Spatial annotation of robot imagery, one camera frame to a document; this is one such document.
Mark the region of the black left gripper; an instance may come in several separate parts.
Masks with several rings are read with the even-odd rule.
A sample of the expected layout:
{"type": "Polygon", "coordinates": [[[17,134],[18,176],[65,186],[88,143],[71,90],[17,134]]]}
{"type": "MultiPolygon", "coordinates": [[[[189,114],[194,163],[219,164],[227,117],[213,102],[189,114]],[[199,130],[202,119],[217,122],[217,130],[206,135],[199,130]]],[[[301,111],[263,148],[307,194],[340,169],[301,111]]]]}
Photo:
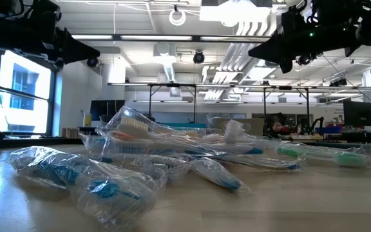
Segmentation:
{"type": "Polygon", "coordinates": [[[65,28],[57,27],[62,17],[59,5],[51,1],[33,1],[24,14],[30,32],[25,36],[24,53],[55,63],[63,68],[86,59],[96,59],[100,52],[71,36],[65,28]]]}

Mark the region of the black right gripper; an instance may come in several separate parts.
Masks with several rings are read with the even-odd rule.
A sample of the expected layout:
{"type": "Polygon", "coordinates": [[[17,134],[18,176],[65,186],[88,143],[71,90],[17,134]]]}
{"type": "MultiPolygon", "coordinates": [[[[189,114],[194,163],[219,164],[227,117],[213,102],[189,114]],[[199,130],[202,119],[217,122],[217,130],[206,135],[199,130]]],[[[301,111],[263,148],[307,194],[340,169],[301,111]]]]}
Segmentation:
{"type": "Polygon", "coordinates": [[[303,17],[304,6],[292,6],[283,13],[283,31],[248,51],[250,57],[279,63],[282,73],[292,70],[294,57],[343,48],[350,56],[357,48],[357,27],[352,24],[356,4],[353,1],[312,1],[312,13],[303,17]]]}

